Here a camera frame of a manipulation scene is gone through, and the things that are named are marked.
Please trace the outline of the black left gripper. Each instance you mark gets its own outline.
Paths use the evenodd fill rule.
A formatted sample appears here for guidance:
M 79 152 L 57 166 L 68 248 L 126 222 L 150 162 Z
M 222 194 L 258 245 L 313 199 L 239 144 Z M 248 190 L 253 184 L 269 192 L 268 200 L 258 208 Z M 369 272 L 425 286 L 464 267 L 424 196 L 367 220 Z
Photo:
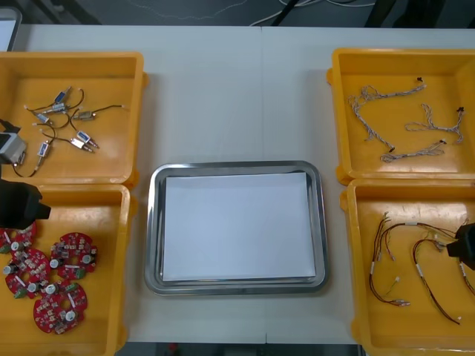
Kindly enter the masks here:
M 37 187 L 1 180 L 1 227 L 26 228 L 35 220 L 47 220 L 50 207 L 40 203 Z

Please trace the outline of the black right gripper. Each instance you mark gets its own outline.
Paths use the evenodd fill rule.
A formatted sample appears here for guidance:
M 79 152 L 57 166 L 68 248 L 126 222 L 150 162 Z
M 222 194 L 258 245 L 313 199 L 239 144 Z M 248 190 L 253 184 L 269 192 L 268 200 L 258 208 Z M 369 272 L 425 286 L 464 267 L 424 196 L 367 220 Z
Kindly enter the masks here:
M 461 226 L 459 229 L 459 239 L 447 245 L 448 255 L 450 257 L 459 257 L 460 260 L 470 269 L 474 266 L 474 223 Z

